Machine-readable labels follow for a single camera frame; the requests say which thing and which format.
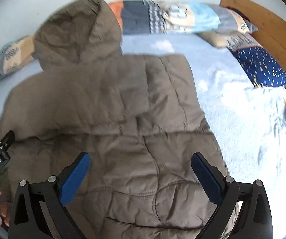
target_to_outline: printed pillowcase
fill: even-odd
[[[34,35],[10,42],[0,49],[0,80],[34,60]]]
[[[286,72],[249,33],[199,33],[215,47],[227,47],[255,87],[286,86]]]
[[[263,47],[232,51],[255,87],[286,86],[286,72]]]
[[[238,13],[200,2],[121,0],[109,4],[124,35],[199,33],[205,31],[251,32]]]

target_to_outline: blue patterned pillow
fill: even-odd
[[[286,72],[262,47],[232,52],[255,87],[286,86]]]

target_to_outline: screw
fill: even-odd
[[[260,180],[256,180],[256,184],[257,184],[258,186],[263,186],[263,182],[260,181]]]
[[[48,181],[49,182],[55,182],[56,181],[56,176],[50,176],[49,178],[48,178]]]
[[[226,180],[227,182],[229,182],[229,183],[232,183],[232,182],[234,181],[233,177],[230,177],[230,176],[227,176],[227,177],[225,178],[225,180]]]
[[[26,185],[26,180],[20,181],[20,186],[24,186],[24,185]]]

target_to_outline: wooden headboard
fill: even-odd
[[[286,21],[250,0],[221,0],[221,6],[236,8],[256,25],[253,37],[286,71]]]

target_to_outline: bed sheet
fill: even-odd
[[[255,89],[227,49],[196,35],[124,36],[123,53],[184,54],[190,63],[198,100],[227,163],[239,182],[264,182],[274,238],[286,234],[286,90]],[[0,114],[11,88],[41,72],[34,61],[0,82]]]

